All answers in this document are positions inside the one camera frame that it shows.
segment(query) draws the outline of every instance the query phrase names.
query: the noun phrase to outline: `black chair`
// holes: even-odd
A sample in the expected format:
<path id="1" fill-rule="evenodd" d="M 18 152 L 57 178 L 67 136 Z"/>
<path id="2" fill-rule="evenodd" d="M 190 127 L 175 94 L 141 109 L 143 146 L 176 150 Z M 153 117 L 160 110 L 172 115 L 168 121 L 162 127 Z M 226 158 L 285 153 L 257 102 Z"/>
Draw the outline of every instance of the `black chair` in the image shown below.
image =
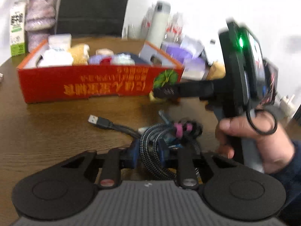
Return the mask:
<path id="1" fill-rule="evenodd" d="M 127 0 L 61 0 L 57 34 L 121 36 Z"/>

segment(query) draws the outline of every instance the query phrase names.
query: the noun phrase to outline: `white and green carton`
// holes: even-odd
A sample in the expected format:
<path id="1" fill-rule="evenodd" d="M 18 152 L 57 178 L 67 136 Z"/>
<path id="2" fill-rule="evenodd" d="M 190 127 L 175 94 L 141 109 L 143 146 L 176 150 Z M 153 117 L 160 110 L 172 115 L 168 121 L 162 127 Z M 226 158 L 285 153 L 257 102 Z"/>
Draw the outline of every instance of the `white and green carton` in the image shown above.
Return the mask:
<path id="1" fill-rule="evenodd" d="M 12 56 L 25 53 L 25 9 L 24 1 L 15 3 L 11 8 L 9 35 Z"/>

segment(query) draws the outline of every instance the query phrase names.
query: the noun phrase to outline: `dark blue sleeve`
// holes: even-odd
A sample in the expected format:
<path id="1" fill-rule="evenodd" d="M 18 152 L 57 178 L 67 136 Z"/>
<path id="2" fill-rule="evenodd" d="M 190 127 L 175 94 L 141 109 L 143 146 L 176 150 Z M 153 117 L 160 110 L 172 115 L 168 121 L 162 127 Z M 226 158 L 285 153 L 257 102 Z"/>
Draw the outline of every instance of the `dark blue sleeve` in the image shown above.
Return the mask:
<path id="1" fill-rule="evenodd" d="M 281 171 L 271 174 L 286 191 L 286 202 L 279 218 L 291 226 L 301 225 L 301 142 L 293 142 L 295 154 Z"/>

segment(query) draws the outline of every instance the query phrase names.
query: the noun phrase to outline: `gray handle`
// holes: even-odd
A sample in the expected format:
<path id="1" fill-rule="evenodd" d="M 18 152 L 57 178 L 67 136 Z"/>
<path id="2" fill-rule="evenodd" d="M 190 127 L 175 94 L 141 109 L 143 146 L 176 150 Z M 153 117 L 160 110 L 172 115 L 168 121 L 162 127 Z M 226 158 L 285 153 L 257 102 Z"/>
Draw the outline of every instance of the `gray handle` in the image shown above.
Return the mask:
<path id="1" fill-rule="evenodd" d="M 225 117 L 222 108 L 214 107 L 213 112 L 218 121 Z M 262 159 L 256 147 L 255 140 L 249 138 L 242 138 L 241 147 L 243 151 L 244 165 L 258 172 L 264 173 Z"/>

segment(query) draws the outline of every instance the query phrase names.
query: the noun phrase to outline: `device screen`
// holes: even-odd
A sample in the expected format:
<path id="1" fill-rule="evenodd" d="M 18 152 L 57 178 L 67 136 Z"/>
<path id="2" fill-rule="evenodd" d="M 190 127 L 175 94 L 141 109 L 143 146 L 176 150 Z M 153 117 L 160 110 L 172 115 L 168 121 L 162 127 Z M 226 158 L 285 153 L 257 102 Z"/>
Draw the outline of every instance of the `device screen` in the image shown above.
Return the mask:
<path id="1" fill-rule="evenodd" d="M 265 80 L 265 71 L 263 67 L 262 55 L 259 43 L 254 39 L 254 37 L 248 33 L 250 46 L 252 49 L 252 55 L 254 59 L 255 74 L 257 79 Z"/>

